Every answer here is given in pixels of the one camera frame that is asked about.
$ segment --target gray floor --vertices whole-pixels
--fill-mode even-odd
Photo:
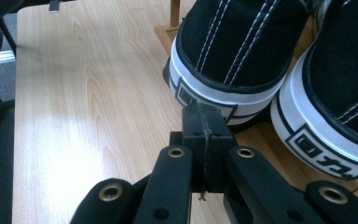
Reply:
[[[17,37],[17,15],[5,16],[8,29]],[[4,40],[1,49],[10,50]],[[15,97],[16,63],[0,64],[0,97],[11,100]],[[13,149],[14,149],[14,109],[0,116],[0,224],[11,223],[13,193]]]

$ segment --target black sneaker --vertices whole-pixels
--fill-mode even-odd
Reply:
[[[219,108],[227,124],[254,117],[282,85],[313,2],[197,1],[164,69],[172,94]]]
[[[271,106],[274,127],[302,161],[358,178],[358,0],[332,0],[322,29]]]

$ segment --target light wood surface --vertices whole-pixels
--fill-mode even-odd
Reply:
[[[180,16],[194,0],[181,1]],[[161,77],[155,27],[170,2],[78,0],[18,17],[13,223],[68,223],[99,181],[148,175],[182,107]],[[298,161],[270,124],[236,135],[294,185],[330,179]],[[338,181],[358,195],[358,181]],[[194,195],[191,223],[228,223],[222,195]]]

